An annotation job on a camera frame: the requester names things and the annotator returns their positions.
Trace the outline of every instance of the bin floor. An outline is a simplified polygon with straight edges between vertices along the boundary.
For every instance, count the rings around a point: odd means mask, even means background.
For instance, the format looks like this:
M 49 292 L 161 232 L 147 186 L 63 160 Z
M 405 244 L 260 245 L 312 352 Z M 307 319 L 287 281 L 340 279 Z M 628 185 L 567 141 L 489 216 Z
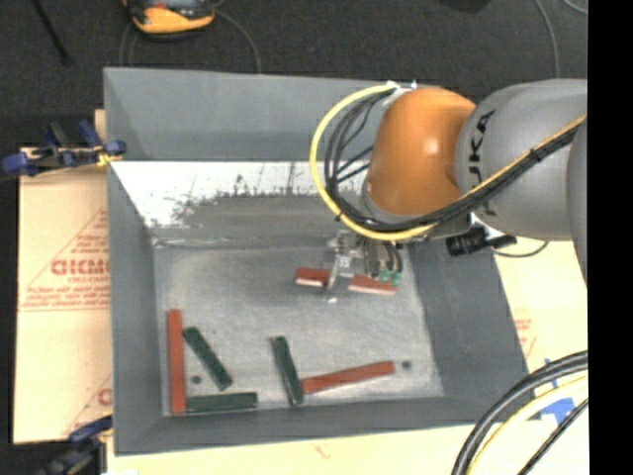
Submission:
M 302 379 L 383 360 L 396 365 L 393 375 L 311 394 L 307 406 L 442 395 L 407 252 L 395 296 L 348 292 L 328 301 L 321 290 L 293 282 L 297 267 L 319 266 L 324 244 L 154 247 L 165 414 L 169 308 L 181 309 L 183 327 L 196 326 L 231 375 L 224 393 L 255 391 L 260 409 L 289 406 L 270 343 L 279 335 Z M 187 395 L 218 394 L 193 350 L 184 350 Z

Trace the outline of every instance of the black floor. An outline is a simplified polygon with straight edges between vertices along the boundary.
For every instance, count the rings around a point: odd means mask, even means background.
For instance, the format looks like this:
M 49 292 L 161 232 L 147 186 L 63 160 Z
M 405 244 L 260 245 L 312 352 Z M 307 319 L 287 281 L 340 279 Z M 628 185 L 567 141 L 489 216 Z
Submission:
M 509 84 L 588 77 L 588 14 L 564 0 L 226 0 L 220 10 L 228 18 L 217 16 L 195 39 L 166 44 L 126 34 L 129 20 L 120 0 L 41 0 L 71 66 L 62 65 L 31 0 L 0 1 L 1 156 L 19 144 L 40 143 L 52 120 L 91 116 L 103 104 L 106 65 L 253 71 L 254 51 L 238 26 L 252 38 L 264 73 L 415 79 L 476 102 Z M 0 207 L 0 474 L 20 474 L 64 445 L 7 446 L 15 343 L 14 182 L 0 183 Z

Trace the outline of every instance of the dark cable bundle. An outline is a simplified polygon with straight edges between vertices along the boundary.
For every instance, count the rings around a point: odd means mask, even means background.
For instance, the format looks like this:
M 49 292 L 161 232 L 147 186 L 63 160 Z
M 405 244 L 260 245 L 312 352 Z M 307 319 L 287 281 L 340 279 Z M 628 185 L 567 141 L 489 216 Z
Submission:
M 376 220 L 373 217 L 369 217 L 353 206 L 350 202 L 343 199 L 339 192 L 338 187 L 340 182 L 362 172 L 368 168 L 368 164 L 358 167 L 343 177 L 339 177 L 338 175 L 340 172 L 350 167 L 358 159 L 372 151 L 372 147 L 369 146 L 354 155 L 352 158 L 348 159 L 342 165 L 340 164 L 343 152 L 358 137 L 365 127 L 372 108 L 377 102 L 394 93 L 395 90 L 396 88 L 394 88 L 394 90 L 373 95 L 351 107 L 351 109 L 349 109 L 345 116 L 343 116 L 343 118 L 341 118 L 335 126 L 325 148 L 324 176 L 325 190 L 327 194 L 338 206 L 341 215 L 344 214 L 359 226 L 369 228 L 376 233 L 398 233 L 400 231 L 426 227 L 433 224 L 444 224 L 454 220 L 456 217 L 474 211 L 486 201 L 491 199 L 494 195 L 509 186 L 538 162 L 571 143 L 574 139 L 574 135 L 576 134 L 576 130 L 582 122 L 580 121 L 580 123 L 576 123 L 570 128 L 550 136 L 541 144 L 530 149 L 524 156 L 516 160 L 513 164 L 491 176 L 484 183 L 462 196 L 456 202 L 432 213 L 413 218 L 405 222 L 386 223 Z M 363 114 L 364 117 L 361 124 L 353 133 L 351 133 L 354 124 Z
M 469 473 L 473 459 L 477 454 L 478 449 L 484 442 L 486 434 L 493 427 L 495 421 L 497 421 L 499 417 L 507 413 L 508 410 L 516 406 L 526 394 L 558 378 L 569 376 L 585 370 L 588 370 L 587 350 L 568 355 L 567 357 L 563 357 L 552 363 L 549 363 L 519 381 L 510 390 L 508 390 L 494 405 L 492 405 L 490 409 L 475 424 L 475 427 L 464 442 L 464 445 L 462 446 L 462 449 L 457 456 L 457 460 L 455 461 L 451 474 L 466 475 L 467 473 Z M 579 407 L 582 407 L 579 411 L 572 411 L 570 418 L 571 422 L 585 408 L 585 406 L 583 405 L 579 405 Z M 538 459 L 542 457 L 545 451 L 549 448 L 551 443 L 553 443 L 556 438 L 560 436 L 562 431 L 568 426 L 569 424 L 562 427 L 562 430 L 560 432 L 554 431 L 554 433 L 545 441 L 543 446 L 536 452 L 536 454 L 534 454 L 532 459 L 528 461 L 528 463 L 523 468 L 522 473 L 527 473 L 527 471 L 531 469 L 531 467 L 538 461 Z

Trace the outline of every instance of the gray bin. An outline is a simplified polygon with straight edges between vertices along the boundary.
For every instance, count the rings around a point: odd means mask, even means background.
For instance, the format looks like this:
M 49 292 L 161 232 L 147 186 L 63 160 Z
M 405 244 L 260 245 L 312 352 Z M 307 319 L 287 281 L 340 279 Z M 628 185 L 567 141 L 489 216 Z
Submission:
M 328 302 L 293 283 L 340 223 L 311 190 L 310 138 L 372 81 L 107 68 L 114 415 L 118 454 L 434 428 L 476 420 L 526 374 L 488 251 L 405 248 L 395 297 Z M 370 116 L 360 149 L 383 108 Z M 208 338 L 256 410 L 172 416 L 166 311 Z M 291 408 L 270 348 L 289 341 L 300 377 L 391 359 L 396 373 Z M 188 396 L 218 394 L 185 346 Z M 202 377 L 194 383 L 190 377 Z

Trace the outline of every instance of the yellow device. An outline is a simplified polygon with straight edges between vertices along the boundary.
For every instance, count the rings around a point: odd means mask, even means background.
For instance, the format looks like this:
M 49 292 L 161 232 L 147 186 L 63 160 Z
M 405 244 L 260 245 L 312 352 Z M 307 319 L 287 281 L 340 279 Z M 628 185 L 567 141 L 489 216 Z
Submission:
M 150 36 L 174 38 L 201 31 L 215 16 L 209 0 L 122 0 L 135 26 Z

